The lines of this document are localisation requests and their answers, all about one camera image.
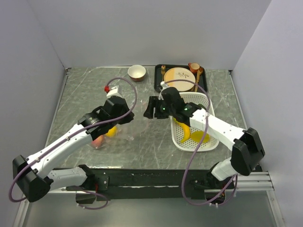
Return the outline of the yellow lemon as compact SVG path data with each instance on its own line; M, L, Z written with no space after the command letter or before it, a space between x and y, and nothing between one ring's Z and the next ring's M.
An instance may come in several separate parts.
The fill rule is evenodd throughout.
M112 138L114 136L117 135L117 127L114 126L113 128L111 128L106 134L107 137Z

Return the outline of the clear zip top bag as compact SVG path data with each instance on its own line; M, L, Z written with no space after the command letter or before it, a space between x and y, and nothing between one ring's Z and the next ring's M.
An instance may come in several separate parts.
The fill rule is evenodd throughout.
M150 120L143 116L143 113L145 112L147 105L148 105L147 101L143 101L142 99L139 100L135 108L133 109L134 120L128 124L123 124L123 125L117 124L116 125L117 135L112 138L109 138L106 135L104 135L105 140L104 143L102 144L102 147L104 147L106 143L112 144L112 141L114 140L132 141L134 140L135 136L147 130L149 127Z

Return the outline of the yellow banana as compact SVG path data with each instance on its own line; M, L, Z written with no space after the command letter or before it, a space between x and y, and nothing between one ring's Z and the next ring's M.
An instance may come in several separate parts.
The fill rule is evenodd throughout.
M191 134L191 131L190 131L190 127L187 126L186 124L184 123L181 123L181 122L178 122L175 118L173 118L174 122L179 125L182 130L183 130L183 138L182 140L180 141L180 143L184 143L186 142L188 139L190 139L190 134Z

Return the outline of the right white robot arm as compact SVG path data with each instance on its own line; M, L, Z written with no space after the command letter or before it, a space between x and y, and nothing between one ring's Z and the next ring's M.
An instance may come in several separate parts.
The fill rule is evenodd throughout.
M207 183L212 188L220 187L226 178L235 174L250 175L265 155L255 129L233 126L195 103L186 103L174 87L162 90L159 96L151 96L143 115L149 119L173 117L191 128L204 131L232 152L231 158L212 167L207 177Z

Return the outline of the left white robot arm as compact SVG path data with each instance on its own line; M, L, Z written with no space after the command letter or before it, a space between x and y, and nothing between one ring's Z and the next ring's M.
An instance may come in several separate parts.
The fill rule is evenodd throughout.
M86 165L56 170L61 160L77 149L95 141L117 124L126 124L134 119L133 108L122 97L112 96L104 105L85 114L63 136L41 151L28 157L17 156L12 161L13 184L29 202L43 198L49 191L75 186L88 190L98 182L95 174Z

